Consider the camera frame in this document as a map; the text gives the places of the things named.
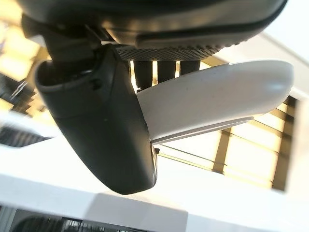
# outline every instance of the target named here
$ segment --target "white surface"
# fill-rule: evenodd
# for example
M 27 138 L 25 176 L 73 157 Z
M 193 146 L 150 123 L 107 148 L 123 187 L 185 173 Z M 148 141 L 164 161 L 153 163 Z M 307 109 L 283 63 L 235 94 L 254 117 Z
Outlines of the white surface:
M 38 123 L 31 117 L 14 111 L 0 111 L 0 128 L 2 126 L 17 128 L 44 137 L 56 137 L 62 134 L 56 126 Z
M 0 188 L 4 205 L 157 232 L 278 231 L 286 204 L 279 192 L 162 157 L 154 188 L 121 196 L 90 173 L 63 137 L 0 147 Z
M 137 96 L 150 138 L 158 143 L 265 114 L 287 98 L 293 80 L 289 63 L 251 61 L 183 75 Z
M 244 62 L 257 59 L 279 59 L 294 67 L 294 86 L 290 95 L 297 99 L 309 99 L 309 65 L 266 34 L 257 35 L 247 42 L 222 49 L 216 56 L 226 62 Z
M 285 45 L 309 62 L 309 2 L 289 0 L 279 17 L 265 29 L 272 38 Z

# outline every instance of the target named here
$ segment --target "light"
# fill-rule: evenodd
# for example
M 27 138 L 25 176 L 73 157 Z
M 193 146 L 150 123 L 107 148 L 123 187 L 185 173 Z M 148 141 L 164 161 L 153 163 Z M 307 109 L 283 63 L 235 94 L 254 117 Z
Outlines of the light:
M 207 68 L 211 68 L 210 65 L 205 64 L 204 62 L 201 61 L 200 65 L 199 65 L 199 69 L 203 70 L 203 69 L 207 69 Z
M 31 60 L 19 59 L 3 54 L 0 56 L 0 73 L 19 82 L 27 77 L 32 63 Z
M 0 98 L 0 110 L 7 111 L 10 110 L 12 107 L 13 107 L 12 104 Z
M 167 142 L 163 145 L 214 161 L 220 137 L 221 133 L 219 131 L 214 131 L 185 139 Z
M 0 20 L 9 24 L 20 25 L 22 10 L 12 0 L 0 0 Z
M 136 93 L 139 88 L 137 88 L 137 85 L 136 85 L 135 72 L 134 72 L 134 62 L 132 60 L 130 61 L 130 67 L 131 67 L 131 84 L 132 84 L 134 91 Z
M 40 46 L 24 37 L 22 30 L 18 27 L 10 27 L 6 31 L 3 52 L 17 58 L 34 58 Z
M 158 80 L 158 62 L 153 61 L 153 79 Z
M 284 120 L 272 114 L 265 114 L 265 115 L 256 117 L 255 121 L 261 122 L 281 132 L 283 131 L 283 128 L 284 128 Z
M 184 152 L 181 151 L 177 151 L 175 149 L 166 147 L 164 145 L 156 145 L 156 148 L 160 149 L 160 155 L 164 156 L 164 157 L 175 157 L 176 160 L 187 163 L 187 164 L 197 164 L 199 166 L 201 166 L 204 169 L 207 170 L 211 170 L 213 168 L 213 162 L 203 159 L 203 158 L 199 158 L 199 157 L 195 157 L 189 154 L 186 154 Z
M 281 138 L 276 134 L 252 125 L 251 123 L 244 123 L 232 127 L 231 133 L 270 150 L 279 152 Z
M 288 109 L 288 106 L 284 103 L 281 103 L 278 107 L 277 107 L 278 110 L 281 110 L 283 112 L 286 112 L 287 109 Z
M 255 179 L 272 181 L 277 160 L 278 155 L 274 151 L 234 135 L 229 139 L 225 164 L 229 169 L 243 173 L 244 179 L 248 179 L 248 176 L 251 176 L 251 178 Z

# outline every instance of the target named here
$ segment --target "perforated grille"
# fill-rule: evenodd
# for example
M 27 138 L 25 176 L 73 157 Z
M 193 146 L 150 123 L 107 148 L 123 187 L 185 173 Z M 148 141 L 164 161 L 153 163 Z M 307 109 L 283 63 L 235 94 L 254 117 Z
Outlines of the perforated grille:
M 117 51 L 123 60 L 203 60 L 223 48 L 221 46 L 180 46 L 161 49 L 136 49 L 122 46 Z

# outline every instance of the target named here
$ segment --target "black plastic cover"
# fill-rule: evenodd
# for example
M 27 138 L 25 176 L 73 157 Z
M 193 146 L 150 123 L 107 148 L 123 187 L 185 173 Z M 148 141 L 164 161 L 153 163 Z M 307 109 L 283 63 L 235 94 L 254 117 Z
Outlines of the black plastic cover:
M 155 185 L 156 154 L 127 68 L 111 45 L 104 49 L 91 73 L 68 81 L 45 61 L 35 81 L 89 170 L 113 191 L 131 194 Z

